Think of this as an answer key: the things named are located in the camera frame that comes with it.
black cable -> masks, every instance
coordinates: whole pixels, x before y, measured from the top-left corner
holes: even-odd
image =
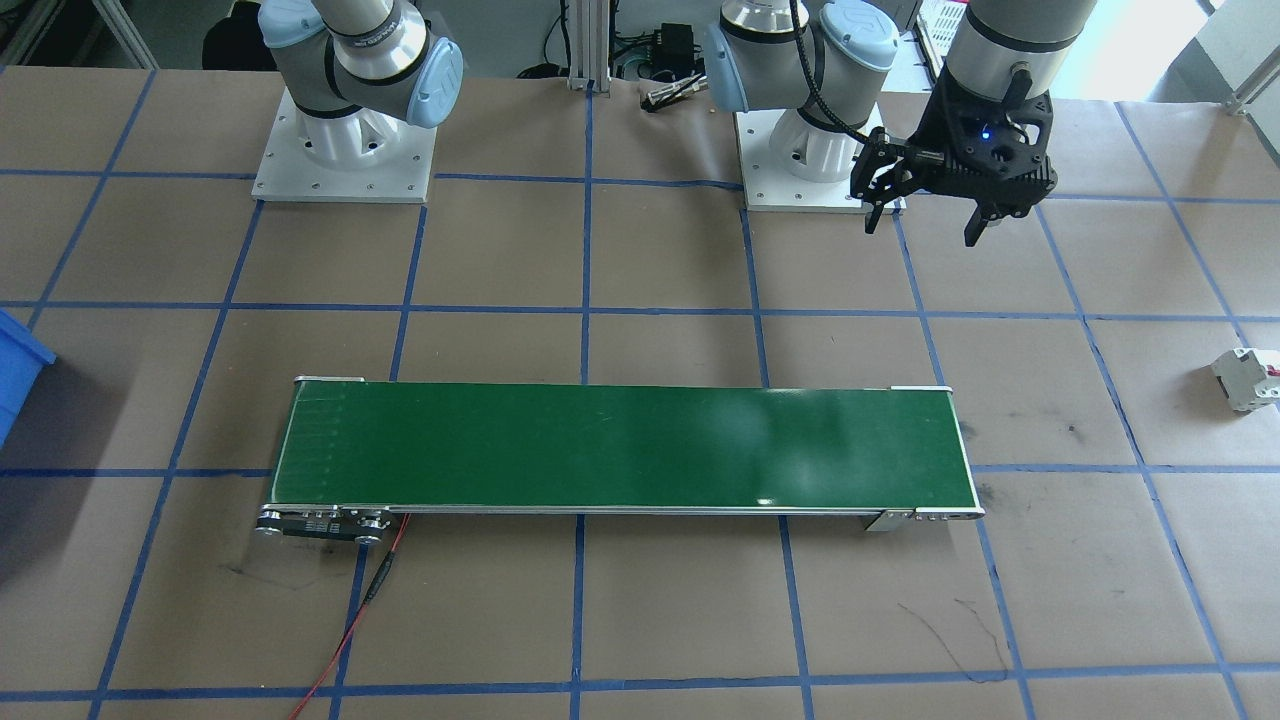
[[[550,58],[547,56],[547,44],[550,42],[552,33],[556,32],[556,23],[561,22],[563,17],[564,15],[561,15],[559,18],[552,20],[550,27],[547,28],[547,37],[543,38],[543,63],[550,64],[552,61]]]
[[[813,69],[809,67],[809,56],[804,51],[804,31],[800,28],[800,12],[796,9],[796,0],[791,0],[791,32],[794,33],[796,41],[796,54],[800,55],[800,69],[804,72],[804,81],[809,85],[809,95],[813,96],[814,104],[817,104],[818,109],[822,110],[824,115],[827,115],[827,119],[831,120],[831,124],[840,128],[841,132],[856,140],[858,142],[861,142],[863,145],[870,143],[869,137],[849,127],[849,123],[840,119],[840,117],[836,115],[836,111],[832,110],[827,105],[827,101],[822,99],[822,94],[818,92],[818,83],[814,82]],[[817,32],[814,32],[813,41],[822,42],[823,40],[818,37]]]
[[[568,51],[568,0],[561,0],[561,35],[564,36],[564,67],[573,67],[573,56]]]
[[[623,45],[622,47],[618,47],[617,50],[614,50],[613,51],[613,56],[614,58],[621,58],[622,55],[626,55],[627,53],[635,50],[636,47],[650,47],[650,46],[653,46],[653,44],[654,44],[654,41],[652,38],[650,40],[643,40],[643,41],[639,41],[639,42],[631,42],[628,45]]]

light blue joint cap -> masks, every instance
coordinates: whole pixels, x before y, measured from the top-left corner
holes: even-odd
[[[324,18],[311,0],[266,0],[257,12],[257,27],[268,47],[288,47],[323,31]]]
[[[448,37],[431,47],[413,83],[404,119],[411,126],[434,128],[449,117],[462,91],[462,49]]]
[[[822,8],[822,28],[855,63],[887,73],[901,40],[883,10],[861,0],[835,0]]]
[[[745,113],[746,90],[742,87],[737,63],[733,61],[728,38],[719,26],[713,24],[707,28],[707,40],[712,45],[712,51],[704,54],[707,81],[712,85],[712,100],[717,108],[727,113]]]

white mounting plate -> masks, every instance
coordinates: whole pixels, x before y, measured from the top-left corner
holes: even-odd
[[[773,163],[769,154],[769,133],[786,110],[753,110],[733,113],[737,123],[737,150],[742,163],[742,184],[748,210],[777,213],[849,213],[867,214],[872,206],[849,196],[849,178],[833,183],[800,179]],[[884,124],[879,106],[872,108],[870,118],[863,127]],[[886,210],[906,208],[905,199],[884,206]]]
[[[280,97],[271,136],[253,179],[253,197],[282,202],[426,202],[435,128],[399,123],[396,155],[371,168],[337,170],[315,163],[298,141],[298,109]]]

grid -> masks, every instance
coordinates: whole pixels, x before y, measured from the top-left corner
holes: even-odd
[[[209,337],[207,346],[205,348],[200,368],[196,375],[196,380],[189,392],[189,400],[186,405],[186,411],[182,418],[182,423],[178,429],[177,442],[173,446],[168,466],[165,468],[15,468],[15,469],[3,469],[0,470],[0,478],[3,477],[83,477],[83,478],[159,478],[159,493],[155,498],[155,505],[151,511],[150,523],[147,524],[146,533],[143,536],[141,548],[137,555],[137,561],[133,569],[132,579],[125,593],[123,606],[119,612],[119,619],[115,624],[115,632],[110,643],[110,648],[106,653],[105,662],[101,669],[101,675],[97,687],[93,689],[40,689],[40,691],[0,691],[0,711],[4,710],[5,703],[24,703],[24,702],[68,702],[68,701],[87,701],[88,717],[99,717],[105,705],[116,701],[165,701],[165,700],[218,700],[218,698],[297,698],[306,688],[303,687],[186,687],[186,688],[115,688],[111,687],[113,674],[115,671],[116,660],[120,655],[122,644],[124,642],[125,634],[129,628],[132,619],[134,602],[138,597],[140,587],[145,571],[147,569],[148,557],[152,551],[152,544],[156,537],[156,530],[161,520],[161,515],[165,510],[166,500],[173,487],[175,478],[212,478],[223,475],[239,475],[244,478],[262,478],[269,470],[264,468],[183,468],[179,464],[182,456],[183,446],[187,441],[188,430],[191,429],[197,406],[201,400],[201,393],[205,387],[205,380],[210,373],[210,365],[214,360],[215,351],[219,346],[219,341],[223,336],[223,331],[228,322],[228,315],[237,310],[269,310],[269,311],[314,311],[314,310],[339,310],[339,311],[357,311],[357,313],[397,313],[398,314],[398,327],[396,332],[396,343],[392,352],[390,368],[388,372],[388,378],[392,380],[398,379],[401,372],[401,363],[404,354],[406,334],[410,327],[410,320],[415,314],[419,313],[497,313],[497,314],[552,314],[552,315],[571,315],[580,316],[581,319],[581,334],[580,334],[580,365],[579,365],[579,380],[581,383],[590,382],[589,369],[590,369],[590,354],[591,354],[591,319],[595,316],[608,316],[608,315],[733,315],[733,316],[748,316],[751,319],[754,336],[755,336],[755,351],[759,366],[759,383],[763,387],[771,387],[769,366],[765,354],[765,325],[764,320],[767,318],[776,316],[864,316],[864,318],[905,318],[916,319],[920,324],[920,329],[924,337],[924,343],[928,351],[929,364],[934,379],[938,384],[946,384],[947,377],[945,374],[945,368],[942,357],[934,342],[933,323],[942,319],[987,319],[987,320],[1053,320],[1065,324],[1079,325],[1084,333],[1092,357],[1097,365],[1097,372],[1106,387],[1107,395],[1111,404],[1114,405],[1115,413],[1124,428],[1125,441],[1133,455],[1133,462],[1123,464],[1070,464],[1070,462],[1041,462],[1041,464],[1028,464],[1028,462],[1010,462],[1010,464],[979,464],[974,465],[974,473],[980,478],[988,474],[1004,474],[1004,473],[1111,473],[1111,474],[1138,474],[1142,477],[1143,484],[1149,493],[1152,507],[1155,509],[1156,516],[1158,519],[1161,530],[1164,533],[1165,541],[1167,543],[1167,550],[1172,556],[1181,583],[1184,585],[1184,592],[1190,600],[1196,615],[1199,620],[1201,629],[1203,632],[1204,639],[1211,648],[1213,662],[1202,664],[1164,664],[1164,665],[1111,665],[1111,666],[1062,666],[1062,667],[1025,667],[1021,661],[1021,653],[1019,652],[1019,643],[1015,635],[1014,623],[1011,619],[1009,603],[1006,602],[1005,589],[1000,573],[997,570],[997,557],[993,551],[992,541],[988,536],[986,521],[977,523],[977,534],[980,544],[982,556],[988,571],[988,579],[991,584],[991,592],[995,597],[996,607],[998,609],[998,615],[1002,625],[1002,632],[1007,642],[1007,651],[1010,653],[1010,667],[1006,671],[989,671],[989,670],[960,670],[960,671],[928,671],[928,673],[887,673],[887,674],[845,674],[845,675],[831,675],[831,674],[814,674],[810,673],[808,651],[806,651],[806,635],[804,618],[801,614],[800,593],[797,588],[795,559],[791,543],[791,529],[788,527],[787,518],[778,518],[777,521],[777,537],[781,544],[781,552],[783,559],[782,571],[785,575],[786,593],[790,605],[791,614],[791,628],[795,643],[795,656],[797,673],[794,675],[774,675],[774,676],[753,676],[753,678],[692,678],[692,679],[660,679],[660,678],[618,678],[618,679],[586,679],[582,671],[582,652],[584,652],[584,583],[591,568],[586,564],[586,543],[590,541],[590,528],[585,516],[577,516],[575,524],[575,555],[573,555],[573,588],[572,588],[572,639],[571,639],[571,657],[567,659],[570,664],[570,679],[568,682],[527,682],[527,683],[433,683],[433,684],[355,684],[347,682],[347,671],[351,660],[351,647],[343,652],[340,661],[338,664],[337,674],[334,676],[333,685],[324,687],[317,693],[319,698],[328,698],[329,702],[329,716],[339,717],[343,706],[343,698],[355,697],[390,697],[390,696],[449,696],[449,694],[567,694],[568,696],[568,715],[571,719],[576,720],[581,715],[582,696],[586,693],[600,693],[600,692],[616,692],[616,691],[667,691],[667,689],[717,689],[717,688],[797,688],[800,691],[800,697],[803,700],[803,714],[806,719],[817,717],[813,700],[813,688],[815,687],[860,687],[860,685],[895,685],[895,684],[947,684],[947,683],[964,683],[973,680],[1014,680],[1018,685],[1019,697],[1021,701],[1023,711],[1028,719],[1037,717],[1036,703],[1033,702],[1033,694],[1029,687],[1032,680],[1047,680],[1047,679],[1070,679],[1070,678],[1129,678],[1129,676],[1176,676],[1176,675],[1210,675],[1220,678],[1226,688],[1226,693],[1230,697],[1231,706],[1234,707],[1235,715],[1239,717],[1247,717],[1245,703],[1242,700],[1240,692],[1236,688],[1236,679],[1242,675],[1249,674],[1275,674],[1280,673],[1280,657],[1276,661],[1261,661],[1261,662],[1228,662],[1224,656],[1222,648],[1219,642],[1219,637],[1215,633],[1215,628],[1210,621],[1210,616],[1206,612],[1204,602],[1201,597],[1201,592],[1197,588],[1197,583],[1188,568],[1187,560],[1179,548],[1178,538],[1175,537],[1174,527],[1166,515],[1158,488],[1153,480],[1153,474],[1202,474],[1202,473],[1216,473],[1216,474],[1275,474],[1280,473],[1280,465],[1266,465],[1266,464],[1239,464],[1239,465],[1224,465],[1224,464],[1203,464],[1203,465],[1184,465],[1184,464],[1148,464],[1139,441],[1134,433],[1130,424],[1129,414],[1126,413],[1126,406],[1121,402],[1120,392],[1117,391],[1116,382],[1111,374],[1107,364],[1107,359],[1103,355],[1102,347],[1096,337],[1096,327],[1098,323],[1107,322],[1135,322],[1135,323],[1230,323],[1238,340],[1242,345],[1248,346],[1248,337],[1245,336],[1242,323],[1280,323],[1280,316],[1276,315],[1236,315],[1233,313],[1226,296],[1224,295],[1217,278],[1210,268],[1210,263],[1206,260],[1201,252],[1188,223],[1184,220],[1179,204],[1222,204],[1222,205],[1280,205],[1280,200],[1268,199],[1216,199],[1216,197],[1183,197],[1172,196],[1152,159],[1148,156],[1147,150],[1140,142],[1138,133],[1125,113],[1121,105],[1116,105],[1121,119],[1124,120],[1125,128],[1132,138],[1134,147],[1139,152],[1146,164],[1147,170],[1151,173],[1152,179],[1156,182],[1160,196],[1157,197],[1143,197],[1143,196],[1096,196],[1096,195],[1059,195],[1055,196],[1057,200],[1071,201],[1071,200],[1105,200],[1105,201],[1121,201],[1121,202],[1155,202],[1164,204],[1167,206],[1169,211],[1175,218],[1175,222],[1185,238],[1185,242],[1194,255],[1199,269],[1203,272],[1204,279],[1208,282],[1215,297],[1217,299],[1221,313],[1220,314],[1098,314],[1087,313],[1076,292],[1075,283],[1070,273],[1068,272],[1068,264],[1064,260],[1062,252],[1055,238],[1055,231],[1051,227],[1046,213],[1037,208],[1037,222],[1043,231],[1044,241],[1052,254],[1053,261],[1060,272],[1061,281],[1066,292],[1070,297],[1073,311],[1070,313],[1034,313],[1034,311],[965,311],[965,310],[929,310],[925,307],[925,302],[922,295],[920,283],[916,277],[916,270],[913,265],[911,246],[909,234],[904,227],[901,217],[892,217],[892,227],[896,234],[899,250],[901,252],[902,263],[906,269],[906,277],[910,284],[910,295],[914,301],[914,309],[902,310],[884,310],[884,309],[783,309],[783,307],[764,307],[760,302],[760,293],[756,284],[756,259],[755,251],[753,249],[753,232],[751,232],[751,218],[745,210],[739,211],[739,218],[741,223],[742,234],[742,252],[745,255],[746,273],[748,273],[748,286],[750,296],[749,307],[655,307],[655,306],[598,306],[593,304],[591,296],[591,234],[593,234],[593,190],[596,186],[649,186],[649,187],[667,187],[667,188],[684,188],[684,187],[707,187],[721,190],[724,192],[741,192],[741,186],[724,182],[724,181],[645,181],[645,179],[631,179],[631,178],[602,178],[594,174],[594,154],[596,152],[596,127],[598,120],[596,113],[594,111],[595,99],[589,92],[585,96],[585,167],[581,177],[561,177],[561,176],[503,176],[503,174],[483,174],[483,173],[438,173],[435,176],[436,181],[453,181],[453,182],[518,182],[518,183],[559,183],[559,184],[580,184],[582,187],[582,237],[581,237],[581,274],[582,274],[582,295],[581,304],[577,306],[564,305],[564,306],[520,306],[520,305],[433,305],[433,304],[420,304],[413,302],[415,287],[419,284],[420,278],[419,266],[420,259],[424,251],[424,238],[426,229],[429,227],[428,210],[424,208],[419,213],[416,232],[412,243],[411,261],[408,264],[407,277],[404,279],[404,291],[402,296],[402,302],[399,304],[343,304],[343,302],[244,302],[236,301],[236,291],[239,284],[242,270],[244,269],[246,260],[250,255],[255,233],[259,227],[259,220],[262,217],[264,205],[261,201],[256,202],[251,218],[248,220],[248,227],[244,231],[243,243],[239,249],[239,254],[236,259],[234,268],[230,273],[230,281],[227,284],[225,293],[219,302],[173,302],[173,301],[155,301],[155,302],[128,302],[128,301],[74,301],[74,300],[55,300],[52,295],[59,284],[59,281],[68,265],[68,261],[74,255],[81,236],[93,214],[95,206],[102,196],[104,188],[109,179],[111,178],[193,178],[193,179],[247,179],[251,178],[250,173],[177,173],[177,172],[124,172],[118,170],[116,164],[120,158],[120,152],[129,138],[131,131],[138,118],[140,111],[143,109],[152,85],[156,79],[156,74],[148,74],[146,82],[142,86],[141,92],[133,104],[132,111],[128,120],[124,124],[124,129],[120,133],[114,150],[100,173],[82,172],[82,170],[56,170],[56,169],[0,169],[0,176],[72,176],[72,177],[87,177],[97,178],[97,183],[86,204],[82,215],[79,217],[74,231],[72,232],[65,249],[63,250],[52,273],[49,277],[47,283],[44,287],[40,297],[37,300],[4,300],[0,299],[0,306],[5,307],[18,307],[29,309],[31,315],[28,319],[28,327],[33,331],[40,329],[40,320],[46,309],[165,309],[165,310],[205,310],[216,311],[216,316],[212,324],[212,333]],[[347,603],[347,620],[349,621],[356,611],[360,601],[361,589],[366,577],[366,562],[367,562],[366,548],[360,548],[355,559],[355,571],[351,579],[351,592]]]

blue plastic bin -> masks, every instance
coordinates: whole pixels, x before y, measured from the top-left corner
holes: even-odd
[[[0,445],[9,436],[36,375],[52,363],[54,354],[13,315],[0,310]]]

